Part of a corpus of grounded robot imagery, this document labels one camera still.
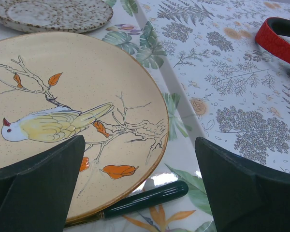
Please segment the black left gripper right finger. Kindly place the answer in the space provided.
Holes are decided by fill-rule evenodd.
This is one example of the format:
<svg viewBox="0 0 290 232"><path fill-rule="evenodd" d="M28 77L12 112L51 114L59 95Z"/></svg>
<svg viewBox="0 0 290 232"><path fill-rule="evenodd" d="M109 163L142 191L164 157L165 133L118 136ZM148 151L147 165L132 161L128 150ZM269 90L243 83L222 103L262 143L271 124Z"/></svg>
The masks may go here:
<svg viewBox="0 0 290 232"><path fill-rule="evenodd" d="M290 232L290 174L202 137L195 152L218 232Z"/></svg>

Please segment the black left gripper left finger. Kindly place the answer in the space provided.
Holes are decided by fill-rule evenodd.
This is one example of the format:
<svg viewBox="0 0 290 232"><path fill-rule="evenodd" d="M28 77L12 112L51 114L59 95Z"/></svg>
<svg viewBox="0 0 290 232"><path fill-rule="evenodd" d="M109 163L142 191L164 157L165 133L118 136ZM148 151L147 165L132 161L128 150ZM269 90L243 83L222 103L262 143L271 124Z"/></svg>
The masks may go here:
<svg viewBox="0 0 290 232"><path fill-rule="evenodd" d="M0 168L0 232L61 232L85 151L77 135Z"/></svg>

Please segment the red black headphones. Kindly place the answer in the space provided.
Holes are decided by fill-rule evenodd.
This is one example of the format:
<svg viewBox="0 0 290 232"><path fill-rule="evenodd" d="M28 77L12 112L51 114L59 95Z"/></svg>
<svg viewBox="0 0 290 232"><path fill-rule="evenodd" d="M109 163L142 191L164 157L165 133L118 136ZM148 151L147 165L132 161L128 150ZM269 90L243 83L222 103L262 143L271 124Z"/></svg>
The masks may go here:
<svg viewBox="0 0 290 232"><path fill-rule="evenodd" d="M270 17L258 30L255 41L272 55L290 64L290 43L282 36L290 37L290 20Z"/></svg>

